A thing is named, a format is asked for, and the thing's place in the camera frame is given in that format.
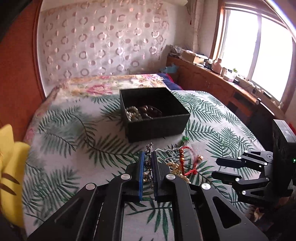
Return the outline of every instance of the blue cloth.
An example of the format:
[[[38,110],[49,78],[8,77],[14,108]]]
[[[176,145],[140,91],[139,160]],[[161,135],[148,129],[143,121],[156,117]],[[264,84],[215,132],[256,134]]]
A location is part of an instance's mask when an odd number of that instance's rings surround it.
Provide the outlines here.
[[[163,78],[163,82],[170,90],[183,90],[179,85],[172,82],[167,74],[161,73],[158,75]]]

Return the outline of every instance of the wallpaper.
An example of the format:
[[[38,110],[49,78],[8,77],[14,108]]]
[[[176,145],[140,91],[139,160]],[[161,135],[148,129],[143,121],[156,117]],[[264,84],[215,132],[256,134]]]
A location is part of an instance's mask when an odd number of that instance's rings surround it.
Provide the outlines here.
[[[169,29],[168,12],[156,0],[81,2],[42,11],[41,77],[58,83],[156,72]]]

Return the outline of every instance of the green gem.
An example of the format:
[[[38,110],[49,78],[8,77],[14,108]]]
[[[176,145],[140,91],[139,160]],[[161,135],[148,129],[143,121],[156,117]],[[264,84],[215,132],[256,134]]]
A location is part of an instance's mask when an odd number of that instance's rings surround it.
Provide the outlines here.
[[[183,141],[183,142],[187,142],[187,141],[189,141],[189,137],[187,137],[187,136],[183,136],[183,137],[182,137],[182,141]]]

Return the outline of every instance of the brown stripe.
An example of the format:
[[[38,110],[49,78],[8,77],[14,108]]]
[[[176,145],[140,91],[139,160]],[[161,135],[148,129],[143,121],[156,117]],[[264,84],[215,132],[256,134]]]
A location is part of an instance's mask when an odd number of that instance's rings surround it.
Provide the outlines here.
[[[13,183],[20,184],[13,176],[7,173],[2,173],[2,177],[8,179],[9,181],[12,181]]]
[[[16,196],[16,193],[3,183],[0,183],[0,189],[3,189],[4,191]]]

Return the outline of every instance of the black electronic device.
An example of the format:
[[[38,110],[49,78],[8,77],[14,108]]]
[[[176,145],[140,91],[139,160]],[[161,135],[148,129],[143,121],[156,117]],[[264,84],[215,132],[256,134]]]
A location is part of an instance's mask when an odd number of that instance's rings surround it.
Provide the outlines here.
[[[240,202],[272,207],[281,197],[293,192],[296,169],[296,136],[283,120],[273,120],[274,151],[245,150],[237,159],[218,158],[220,166],[248,167],[260,171],[258,179],[245,180],[240,175],[214,171],[212,177],[232,185]]]
[[[155,200],[172,202],[175,241],[268,240],[210,184],[187,184],[171,174],[166,164],[157,161],[155,151],[145,153],[149,153],[145,166],[152,170]],[[126,173],[110,183],[88,183],[27,240],[120,241],[124,203],[141,201],[143,163],[144,155],[140,152],[139,161],[128,165]]]

